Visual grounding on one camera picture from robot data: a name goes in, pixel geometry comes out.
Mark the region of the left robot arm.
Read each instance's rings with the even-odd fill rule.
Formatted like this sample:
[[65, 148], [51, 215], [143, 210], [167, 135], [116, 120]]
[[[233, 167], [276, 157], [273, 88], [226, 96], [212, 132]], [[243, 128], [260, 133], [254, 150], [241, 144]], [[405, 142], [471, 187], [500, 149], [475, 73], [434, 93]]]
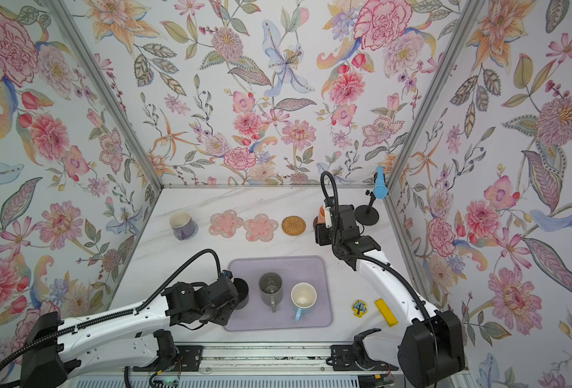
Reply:
[[22, 387], [58, 387], [84, 373], [118, 367], [164, 372], [186, 359], [171, 328], [198, 330], [225, 326], [244, 300], [225, 271], [212, 284], [178, 282], [157, 297], [106, 314], [72, 318], [47, 314], [38, 319], [22, 355]]

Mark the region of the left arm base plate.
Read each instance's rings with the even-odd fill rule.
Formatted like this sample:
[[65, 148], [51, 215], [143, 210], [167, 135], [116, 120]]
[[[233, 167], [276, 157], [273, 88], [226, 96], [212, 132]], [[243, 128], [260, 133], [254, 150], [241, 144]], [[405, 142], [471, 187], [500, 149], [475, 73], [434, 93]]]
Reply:
[[158, 358], [145, 367], [134, 366], [133, 372], [198, 372], [204, 347], [201, 345], [176, 345], [176, 352], [171, 356]]

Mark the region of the woven rattan coaster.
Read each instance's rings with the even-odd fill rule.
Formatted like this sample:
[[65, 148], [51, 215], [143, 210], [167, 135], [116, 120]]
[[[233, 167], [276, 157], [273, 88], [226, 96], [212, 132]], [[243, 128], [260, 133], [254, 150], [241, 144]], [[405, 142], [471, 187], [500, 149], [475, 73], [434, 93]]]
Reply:
[[305, 220], [299, 216], [288, 216], [281, 223], [282, 230], [289, 236], [299, 236], [306, 230]]

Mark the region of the orange mug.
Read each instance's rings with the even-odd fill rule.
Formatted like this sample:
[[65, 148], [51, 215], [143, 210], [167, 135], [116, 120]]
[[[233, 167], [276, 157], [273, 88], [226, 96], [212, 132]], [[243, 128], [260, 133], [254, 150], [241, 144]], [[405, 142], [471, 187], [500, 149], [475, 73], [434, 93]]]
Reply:
[[317, 223], [318, 224], [325, 224], [326, 223], [326, 215], [325, 215], [325, 207], [321, 206], [318, 211], [317, 216]]

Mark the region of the black mug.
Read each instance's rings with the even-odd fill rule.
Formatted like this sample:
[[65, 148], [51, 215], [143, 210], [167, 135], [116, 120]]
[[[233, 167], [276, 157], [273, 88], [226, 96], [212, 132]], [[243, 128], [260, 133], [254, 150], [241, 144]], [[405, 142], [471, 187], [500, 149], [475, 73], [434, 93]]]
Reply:
[[236, 310], [242, 310], [249, 302], [249, 285], [244, 279], [234, 278], [233, 283], [238, 292], [238, 303], [235, 307]]

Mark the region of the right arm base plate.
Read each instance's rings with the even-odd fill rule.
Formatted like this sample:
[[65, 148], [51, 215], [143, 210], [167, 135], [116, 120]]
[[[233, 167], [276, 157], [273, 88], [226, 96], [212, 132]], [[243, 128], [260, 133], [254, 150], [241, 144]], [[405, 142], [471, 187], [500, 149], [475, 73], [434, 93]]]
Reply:
[[337, 372], [394, 372], [398, 367], [383, 361], [373, 361], [363, 352], [356, 351], [354, 344], [330, 347], [331, 354], [326, 364]]

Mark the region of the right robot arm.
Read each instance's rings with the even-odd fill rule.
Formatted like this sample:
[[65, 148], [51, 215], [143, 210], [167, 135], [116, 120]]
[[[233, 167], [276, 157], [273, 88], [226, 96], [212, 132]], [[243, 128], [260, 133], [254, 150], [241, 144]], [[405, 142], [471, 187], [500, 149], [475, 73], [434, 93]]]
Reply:
[[360, 233], [351, 205], [323, 206], [315, 227], [320, 246], [373, 286], [396, 318], [389, 330], [363, 332], [354, 344], [367, 361], [397, 366], [414, 387], [429, 387], [466, 367], [461, 322], [422, 297], [392, 265], [372, 237]]

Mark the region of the grey mug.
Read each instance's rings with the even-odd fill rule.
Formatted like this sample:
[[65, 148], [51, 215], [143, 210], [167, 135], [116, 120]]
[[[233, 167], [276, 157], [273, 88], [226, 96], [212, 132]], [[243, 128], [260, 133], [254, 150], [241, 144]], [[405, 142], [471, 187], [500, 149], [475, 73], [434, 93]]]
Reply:
[[281, 276], [277, 273], [263, 274], [259, 281], [259, 288], [262, 302], [271, 308], [272, 313], [276, 313], [284, 295]]

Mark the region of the purple mug white inside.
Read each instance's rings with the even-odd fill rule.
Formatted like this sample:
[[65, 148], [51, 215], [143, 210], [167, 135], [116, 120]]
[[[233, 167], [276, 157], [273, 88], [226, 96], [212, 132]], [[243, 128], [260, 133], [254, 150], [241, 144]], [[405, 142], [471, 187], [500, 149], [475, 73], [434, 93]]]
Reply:
[[173, 213], [169, 219], [169, 224], [174, 237], [179, 241], [189, 240], [197, 233], [197, 224], [187, 211], [179, 210]]

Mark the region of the pink flower coaster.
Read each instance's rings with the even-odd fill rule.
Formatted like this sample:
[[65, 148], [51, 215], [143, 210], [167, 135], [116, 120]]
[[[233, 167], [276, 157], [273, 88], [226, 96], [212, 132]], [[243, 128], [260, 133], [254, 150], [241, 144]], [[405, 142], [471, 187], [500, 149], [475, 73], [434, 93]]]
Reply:
[[213, 236], [220, 235], [228, 239], [235, 236], [237, 229], [241, 228], [243, 224], [244, 220], [234, 210], [226, 210], [211, 216], [208, 231]]
[[254, 218], [244, 221], [243, 227], [246, 231], [247, 241], [268, 243], [274, 239], [279, 223], [266, 214], [260, 213]]

